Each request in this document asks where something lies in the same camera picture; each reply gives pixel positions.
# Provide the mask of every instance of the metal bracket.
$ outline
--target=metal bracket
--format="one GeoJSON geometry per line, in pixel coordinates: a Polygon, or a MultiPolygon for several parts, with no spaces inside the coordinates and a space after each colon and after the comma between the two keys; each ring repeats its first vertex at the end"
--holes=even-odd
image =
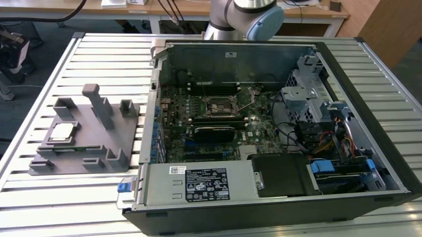
{"type": "Polygon", "coordinates": [[[158,59],[160,57],[160,53],[166,50],[166,40],[155,39],[151,42],[151,57],[152,59],[158,59]]]}

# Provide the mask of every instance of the motherboard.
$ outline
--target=motherboard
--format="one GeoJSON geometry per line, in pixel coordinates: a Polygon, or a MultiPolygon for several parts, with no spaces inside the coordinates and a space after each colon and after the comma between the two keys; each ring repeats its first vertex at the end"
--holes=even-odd
{"type": "Polygon", "coordinates": [[[167,163],[241,160],[281,153],[271,120],[277,92],[259,85],[162,89],[167,163]]]}

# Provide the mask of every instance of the white sticker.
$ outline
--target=white sticker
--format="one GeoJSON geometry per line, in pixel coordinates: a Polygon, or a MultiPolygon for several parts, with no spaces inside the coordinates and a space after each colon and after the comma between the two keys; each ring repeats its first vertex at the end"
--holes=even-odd
{"type": "Polygon", "coordinates": [[[235,58],[235,57],[238,57],[237,52],[226,52],[226,58],[235,58]]]}
{"type": "Polygon", "coordinates": [[[147,14],[147,11],[130,11],[130,13],[140,13],[140,14],[147,14]]]}
{"type": "Polygon", "coordinates": [[[170,167],[170,174],[184,174],[186,166],[171,166],[170,167]]]}
{"type": "Polygon", "coordinates": [[[333,18],[347,18],[347,16],[342,16],[342,15],[333,15],[333,18]]]}

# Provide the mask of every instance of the slotted aluminum table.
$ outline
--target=slotted aluminum table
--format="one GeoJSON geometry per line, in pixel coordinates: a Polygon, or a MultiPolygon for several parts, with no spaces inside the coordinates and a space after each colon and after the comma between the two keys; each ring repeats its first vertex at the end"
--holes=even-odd
{"type": "MultiPolygon", "coordinates": [[[[0,161],[0,236],[144,236],[116,208],[116,184],[136,175],[148,95],[150,45],[155,38],[200,39],[182,35],[86,34],[74,38],[0,161]],[[100,85],[111,103],[142,104],[131,168],[126,173],[28,175],[28,164],[54,120],[58,97],[82,96],[86,83],[100,85]]],[[[274,38],[323,41],[358,92],[422,179],[422,108],[365,43],[341,38],[274,38]]],[[[422,199],[379,209],[353,221],[234,230],[190,236],[314,237],[422,236],[422,199]]]]}

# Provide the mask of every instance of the barcode sticker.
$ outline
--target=barcode sticker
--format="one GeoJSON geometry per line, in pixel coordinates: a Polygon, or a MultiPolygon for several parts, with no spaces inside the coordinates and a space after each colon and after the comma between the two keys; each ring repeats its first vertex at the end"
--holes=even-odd
{"type": "Polygon", "coordinates": [[[184,174],[186,166],[171,166],[170,167],[170,174],[184,174]]]}
{"type": "Polygon", "coordinates": [[[128,11],[130,13],[140,13],[140,14],[147,14],[147,11],[128,11]]]}

